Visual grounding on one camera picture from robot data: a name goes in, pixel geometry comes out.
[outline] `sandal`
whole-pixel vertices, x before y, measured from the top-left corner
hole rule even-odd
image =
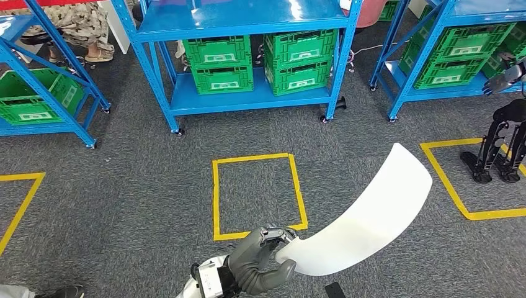
[[[84,59],[87,62],[91,62],[91,63],[108,62],[114,59],[114,54],[108,50],[101,49],[97,57],[91,57],[91,56],[86,55]]]

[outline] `gray carpet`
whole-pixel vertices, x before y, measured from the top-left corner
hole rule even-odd
[[[381,44],[387,28],[368,28],[353,49]],[[419,146],[481,136],[493,111],[516,96],[414,102],[389,124],[387,96],[367,86],[378,53],[357,55],[356,72],[342,87],[349,108],[329,124],[318,121],[318,106],[195,115],[178,119],[187,131],[182,138],[169,133],[133,52],[99,65],[91,73],[113,108],[90,128],[96,150],[73,134],[1,139],[2,173],[47,175],[0,257],[0,282],[36,291],[81,283],[86,297],[174,297],[192,263],[236,244],[212,240],[212,160],[294,154],[309,222],[300,235],[307,237],[352,204],[392,143],[401,142],[434,179],[414,223],[350,269],[320,278],[297,274],[265,297],[325,297],[324,286],[334,281],[348,297],[523,297],[526,217],[467,220]],[[458,159],[462,149],[433,152],[471,211],[525,206],[526,178],[508,185],[495,176],[479,186]],[[29,186],[0,183],[1,233]],[[222,233],[298,221],[285,159],[220,165]]]

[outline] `shelf caster wheel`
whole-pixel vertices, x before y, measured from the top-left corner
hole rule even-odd
[[[184,135],[184,129],[172,130],[172,133],[176,134],[178,137]]]
[[[329,123],[330,121],[329,119],[325,118],[325,116],[321,116],[319,120],[321,121],[321,123]]]

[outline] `black shoe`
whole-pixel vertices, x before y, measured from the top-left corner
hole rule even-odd
[[[79,285],[67,286],[56,290],[55,293],[44,296],[35,296],[35,298],[83,298],[84,287]]]

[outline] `camouflage pants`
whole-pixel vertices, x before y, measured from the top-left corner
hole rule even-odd
[[[87,48],[96,43],[99,48],[115,51],[113,45],[108,43],[108,22],[105,12],[96,2],[82,4],[55,5],[43,7],[57,29],[61,29],[64,40],[72,45]],[[0,16],[30,14],[28,9],[13,9],[0,11]],[[24,35],[37,35],[45,31],[41,26],[31,26]]]

